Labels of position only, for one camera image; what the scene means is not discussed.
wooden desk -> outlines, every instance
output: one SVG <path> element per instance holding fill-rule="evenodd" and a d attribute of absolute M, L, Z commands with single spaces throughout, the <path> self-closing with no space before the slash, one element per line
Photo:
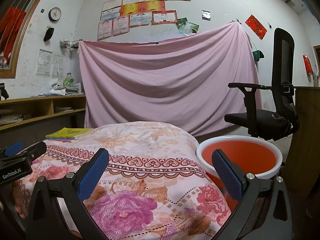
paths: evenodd
<path fill-rule="evenodd" d="M 282 176 L 306 199 L 320 174 L 320 88 L 295 87 L 300 129 L 293 134 Z"/>
<path fill-rule="evenodd" d="M 31 114 L 31 118 L 0 126 L 0 131 L 56 116 L 71 115 L 85 111 L 85 95 L 19 98 L 1 100 L 0 109 L 12 109 L 14 114 Z M 71 111 L 55 113 L 54 108 L 72 107 Z"/>

bucket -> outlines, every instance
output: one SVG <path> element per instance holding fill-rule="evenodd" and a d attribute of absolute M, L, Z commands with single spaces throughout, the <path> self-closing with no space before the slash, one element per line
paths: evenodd
<path fill-rule="evenodd" d="M 224 188 L 212 166 L 212 153 L 216 149 L 221 149 L 233 163 L 239 165 L 244 173 L 251 172 L 259 179 L 270 179 L 275 176 L 282 163 L 281 151 L 272 143 L 262 139 L 241 135 L 208 139 L 198 146 L 196 156 L 199 164 L 218 187 Z M 232 200 L 230 196 L 227 196 L 226 200 L 230 209 L 233 210 L 237 201 Z"/>

wooden window frame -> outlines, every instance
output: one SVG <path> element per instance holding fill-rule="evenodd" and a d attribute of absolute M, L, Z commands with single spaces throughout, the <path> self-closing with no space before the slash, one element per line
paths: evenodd
<path fill-rule="evenodd" d="M 29 25 L 30 19 L 38 5 L 40 0 L 34 0 L 32 5 L 30 6 L 26 16 L 23 19 L 21 28 L 18 32 L 17 38 L 15 40 L 11 56 L 10 56 L 10 69 L 0 69 L 0 79 L 4 78 L 15 78 L 16 77 L 16 70 L 17 70 L 17 63 L 18 63 L 18 57 L 20 53 L 20 48 L 22 44 L 22 40 L 24 37 L 24 34 L 26 33 L 27 27 Z"/>
<path fill-rule="evenodd" d="M 318 64 L 318 70 L 320 72 L 320 59 L 318 58 L 317 49 L 320 49 L 320 45 L 313 47 L 313 50 L 315 51 L 315 55 L 316 55 L 317 64 Z"/>

white wall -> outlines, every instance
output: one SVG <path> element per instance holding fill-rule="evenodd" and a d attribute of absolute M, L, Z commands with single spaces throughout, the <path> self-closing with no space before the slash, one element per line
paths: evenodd
<path fill-rule="evenodd" d="M 0 79 L 5 83 L 5 88 L 10 98 L 24 98 L 48 92 L 54 79 L 50 77 L 36 76 L 37 59 L 39 49 L 51 51 L 53 54 L 63 56 L 64 76 L 71 68 L 71 55 L 65 49 L 60 50 L 59 39 L 74 39 L 76 23 L 84 0 L 40 0 L 33 13 L 30 24 L 24 35 L 15 79 Z M 61 18 L 56 23 L 51 23 L 48 18 L 49 10 L 53 7 L 61 9 Z M 43 38 L 46 28 L 51 25 L 54 28 L 52 38 L 44 43 Z M 79 68 L 73 71 L 79 79 Z"/>
<path fill-rule="evenodd" d="M 300 14 L 300 19 L 301 19 L 301 22 L 307 32 L 311 46 L 314 47 L 314 46 L 320 45 L 320 25 L 319 25 L 317 19 L 309 11 L 306 11 L 306 12 Z M 314 50 L 313 50 L 313 53 L 308 56 L 309 56 L 309 58 L 315 57 L 316 55 L 314 53 Z M 317 73 L 314 64 L 312 64 L 312 67 L 315 70 L 315 72 Z"/>
<path fill-rule="evenodd" d="M 108 0 L 84 0 L 79 21 L 76 26 L 76 39 L 90 41 L 97 40 L 98 23 L 101 8 Z M 303 52 L 312 54 L 308 36 L 300 21 L 299 16 L 281 0 L 192 0 L 166 1 L 167 10 L 177 10 L 178 17 L 187 17 L 189 21 L 199 24 L 201 31 L 209 30 L 226 24 L 236 18 L 242 23 L 243 28 L 250 35 L 253 43 L 260 49 L 265 58 L 258 63 L 260 83 L 271 85 L 272 61 L 273 61 L 273 37 L 275 28 L 283 28 L 288 31 L 295 41 L 293 85 L 313 86 L 308 78 L 303 62 Z M 204 21 L 201 18 L 201 10 L 211 12 L 212 20 Z M 261 41 L 257 35 L 245 24 L 248 17 L 253 14 L 268 30 Z M 131 28 L 129 33 L 105 39 L 105 41 L 135 42 L 149 36 L 158 36 L 170 33 L 178 33 L 175 25 L 149 25 Z M 275 106 L 271 92 L 262 94 L 263 108 L 274 110 Z"/>

chair backrest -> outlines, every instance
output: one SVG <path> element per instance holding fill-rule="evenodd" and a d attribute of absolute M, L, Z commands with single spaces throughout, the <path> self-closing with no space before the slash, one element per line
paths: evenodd
<path fill-rule="evenodd" d="M 295 123 L 297 119 L 293 104 L 292 86 L 294 41 L 283 29 L 276 28 L 273 47 L 272 95 L 276 111 L 284 118 Z"/>

